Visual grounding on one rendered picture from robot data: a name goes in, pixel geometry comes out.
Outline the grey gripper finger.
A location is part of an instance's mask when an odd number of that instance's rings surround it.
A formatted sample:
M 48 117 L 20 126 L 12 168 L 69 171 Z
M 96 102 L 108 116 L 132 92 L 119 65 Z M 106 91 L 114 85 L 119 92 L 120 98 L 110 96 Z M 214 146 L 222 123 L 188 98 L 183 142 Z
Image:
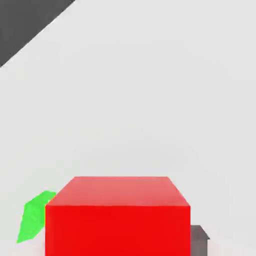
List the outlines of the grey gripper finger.
M 190 256 L 217 256 L 218 249 L 213 236 L 201 225 L 190 225 L 190 237 Z

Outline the small red cube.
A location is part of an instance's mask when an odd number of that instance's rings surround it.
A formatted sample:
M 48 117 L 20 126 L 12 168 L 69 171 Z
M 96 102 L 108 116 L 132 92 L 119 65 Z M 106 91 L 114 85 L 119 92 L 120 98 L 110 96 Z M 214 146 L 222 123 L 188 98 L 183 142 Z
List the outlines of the small red cube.
M 78 176 L 45 207 L 45 256 L 191 256 L 191 207 L 165 176 Z

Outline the small green cube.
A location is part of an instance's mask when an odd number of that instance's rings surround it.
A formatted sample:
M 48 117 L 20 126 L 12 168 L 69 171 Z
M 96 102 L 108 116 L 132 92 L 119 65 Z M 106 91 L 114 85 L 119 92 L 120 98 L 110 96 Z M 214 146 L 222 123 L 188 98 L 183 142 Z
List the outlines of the small green cube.
M 45 226 L 45 207 L 56 192 L 44 190 L 24 204 L 16 243 L 34 239 Z

